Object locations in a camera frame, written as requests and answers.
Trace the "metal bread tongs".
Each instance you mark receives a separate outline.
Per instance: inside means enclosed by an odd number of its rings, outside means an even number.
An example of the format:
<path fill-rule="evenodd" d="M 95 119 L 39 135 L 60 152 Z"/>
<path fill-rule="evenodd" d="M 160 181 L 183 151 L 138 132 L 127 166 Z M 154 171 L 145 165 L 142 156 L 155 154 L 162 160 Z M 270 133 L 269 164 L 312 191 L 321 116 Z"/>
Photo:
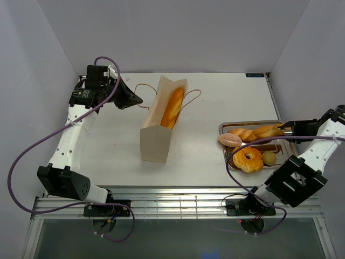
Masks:
<path fill-rule="evenodd" d="M 290 127 L 281 127 L 280 125 L 276 126 L 276 136 L 291 136 L 293 131 Z"/>

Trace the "long baguette fake bread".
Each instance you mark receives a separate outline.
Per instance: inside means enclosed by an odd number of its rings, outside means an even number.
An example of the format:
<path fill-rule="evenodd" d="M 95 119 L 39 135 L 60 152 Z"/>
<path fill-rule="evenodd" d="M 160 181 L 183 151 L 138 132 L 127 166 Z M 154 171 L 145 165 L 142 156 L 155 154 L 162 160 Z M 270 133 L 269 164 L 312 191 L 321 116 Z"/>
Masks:
<path fill-rule="evenodd" d="M 171 95 L 165 108 L 160 125 L 168 129 L 173 129 L 182 108 L 184 100 L 184 88 L 177 88 Z"/>

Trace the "beige paper bag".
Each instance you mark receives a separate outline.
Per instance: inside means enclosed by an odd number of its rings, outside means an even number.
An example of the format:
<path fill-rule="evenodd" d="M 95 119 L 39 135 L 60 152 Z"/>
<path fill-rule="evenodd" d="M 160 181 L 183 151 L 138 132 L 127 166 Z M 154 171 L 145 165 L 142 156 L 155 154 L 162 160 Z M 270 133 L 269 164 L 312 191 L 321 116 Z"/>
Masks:
<path fill-rule="evenodd" d="M 142 161 L 166 163 L 173 129 L 181 111 L 191 102 L 185 102 L 188 94 L 197 92 L 194 98 L 202 94 L 200 89 L 188 90 L 188 81 L 170 80 L 160 76 L 155 97 L 150 106 L 140 105 L 148 110 L 140 128 L 140 155 Z"/>

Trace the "golden oval fake loaf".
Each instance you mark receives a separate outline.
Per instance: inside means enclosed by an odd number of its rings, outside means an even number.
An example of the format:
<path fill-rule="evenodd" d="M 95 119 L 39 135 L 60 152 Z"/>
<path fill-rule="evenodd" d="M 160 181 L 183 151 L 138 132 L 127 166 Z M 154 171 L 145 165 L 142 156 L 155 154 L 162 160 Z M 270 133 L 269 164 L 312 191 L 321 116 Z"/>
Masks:
<path fill-rule="evenodd" d="M 253 134 L 258 139 L 265 139 L 282 136 L 284 131 L 276 125 L 269 125 L 254 129 Z"/>

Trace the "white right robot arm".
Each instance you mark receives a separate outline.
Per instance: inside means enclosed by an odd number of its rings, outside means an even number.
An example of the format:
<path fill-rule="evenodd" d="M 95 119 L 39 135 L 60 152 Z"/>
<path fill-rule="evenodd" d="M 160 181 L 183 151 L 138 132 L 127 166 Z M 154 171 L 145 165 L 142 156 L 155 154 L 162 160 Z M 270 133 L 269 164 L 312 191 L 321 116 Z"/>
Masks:
<path fill-rule="evenodd" d="M 331 155 L 344 142 L 344 105 L 329 109 L 319 120 L 288 121 L 290 142 L 309 141 L 299 156 L 292 155 L 243 201 L 249 214 L 265 213 L 270 205 L 281 202 L 297 207 L 320 190 L 327 179 L 322 175 Z"/>

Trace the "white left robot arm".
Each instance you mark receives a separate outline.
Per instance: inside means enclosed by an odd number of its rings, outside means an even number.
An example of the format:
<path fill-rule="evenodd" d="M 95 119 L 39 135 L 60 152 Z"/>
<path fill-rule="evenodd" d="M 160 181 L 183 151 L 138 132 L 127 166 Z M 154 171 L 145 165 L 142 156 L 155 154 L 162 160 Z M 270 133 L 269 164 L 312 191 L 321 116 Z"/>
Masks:
<path fill-rule="evenodd" d="M 95 107 L 114 103 L 123 110 L 141 104 L 138 97 L 110 66 L 88 65 L 86 75 L 80 76 L 68 102 L 67 129 L 63 130 L 55 153 L 47 166 L 40 166 L 37 177 L 48 194 L 84 202 L 94 202 L 101 215 L 114 210 L 108 190 L 91 184 L 82 175 L 80 162 L 89 131 L 98 111 Z"/>

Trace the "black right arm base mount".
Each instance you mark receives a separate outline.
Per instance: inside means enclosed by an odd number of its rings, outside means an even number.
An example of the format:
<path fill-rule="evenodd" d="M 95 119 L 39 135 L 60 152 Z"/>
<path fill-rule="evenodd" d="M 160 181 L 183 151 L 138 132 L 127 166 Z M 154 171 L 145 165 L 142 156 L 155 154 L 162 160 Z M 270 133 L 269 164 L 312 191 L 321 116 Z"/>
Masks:
<path fill-rule="evenodd" d="M 226 199 L 224 207 L 227 216 L 274 216 L 276 210 L 266 207 L 256 199 Z"/>

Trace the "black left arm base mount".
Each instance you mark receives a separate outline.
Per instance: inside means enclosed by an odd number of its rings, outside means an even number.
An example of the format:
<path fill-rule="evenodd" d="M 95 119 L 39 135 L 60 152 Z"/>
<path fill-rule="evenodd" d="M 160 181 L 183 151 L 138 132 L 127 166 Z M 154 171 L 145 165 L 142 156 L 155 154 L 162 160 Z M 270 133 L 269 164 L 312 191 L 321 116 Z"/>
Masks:
<path fill-rule="evenodd" d="M 131 207 L 131 200 L 112 200 L 111 203 L 116 203 L 117 205 L 99 205 L 93 203 L 91 205 L 86 205 L 84 207 L 83 216 L 84 217 L 129 217 L 130 212 L 128 208 Z"/>

